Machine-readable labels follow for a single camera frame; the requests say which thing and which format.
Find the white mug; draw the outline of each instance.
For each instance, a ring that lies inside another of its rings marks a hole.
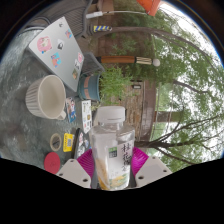
[[[48,75],[35,81],[26,92],[26,106],[35,116],[64,120],[65,87],[60,78]]]

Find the laptop sticker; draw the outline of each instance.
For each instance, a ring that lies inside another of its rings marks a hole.
[[[78,72],[76,71],[76,69],[73,70],[72,76],[73,76],[74,79],[77,79]]]
[[[67,36],[68,38],[71,38],[71,36],[72,36],[72,32],[71,32],[70,29],[68,29],[68,30],[65,32],[65,34],[66,34],[66,36]]]
[[[62,50],[65,46],[65,42],[63,40],[58,39],[58,49]]]
[[[75,67],[76,67],[77,69],[80,68],[80,63],[77,61],[77,59],[75,59]]]
[[[79,52],[78,52],[78,61],[79,61],[79,63],[82,63],[82,54],[80,54]]]
[[[37,41],[38,50],[44,54],[45,52],[52,49],[52,44],[49,36],[41,37]]]
[[[64,26],[63,21],[64,21],[64,18],[60,18],[59,19],[59,27],[63,27]]]
[[[52,60],[52,63],[53,63],[55,68],[57,68],[58,65],[61,64],[61,59],[59,57],[58,52],[51,56],[51,60]]]

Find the glass table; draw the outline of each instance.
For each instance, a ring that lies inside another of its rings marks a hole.
[[[25,103],[28,87],[51,74],[27,50],[39,32],[41,30],[28,31],[15,37],[0,65],[0,155],[4,159],[44,169],[44,159],[52,152],[51,136],[58,133],[63,143],[64,133],[75,134],[78,128],[82,128],[82,111],[78,94],[66,86],[66,97],[75,98],[77,119],[73,123],[69,123],[67,118],[50,120],[36,117],[28,111]],[[62,147],[57,151],[61,167],[68,159],[74,158],[74,152],[64,152]],[[93,178],[92,189],[97,188],[96,171]],[[135,187],[133,175],[130,180],[128,188]]]

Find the yellow object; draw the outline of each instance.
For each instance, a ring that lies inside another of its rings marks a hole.
[[[72,145],[74,141],[74,135],[73,134],[64,134],[64,144],[63,144],[63,151],[64,152],[70,152],[72,151]]]

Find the green leaves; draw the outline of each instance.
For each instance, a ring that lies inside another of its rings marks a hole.
[[[105,105],[118,104],[111,102],[111,97],[124,99],[127,96],[125,88],[131,85],[132,76],[123,77],[119,67],[106,67],[105,69],[106,71],[101,73],[100,77],[101,103]]]

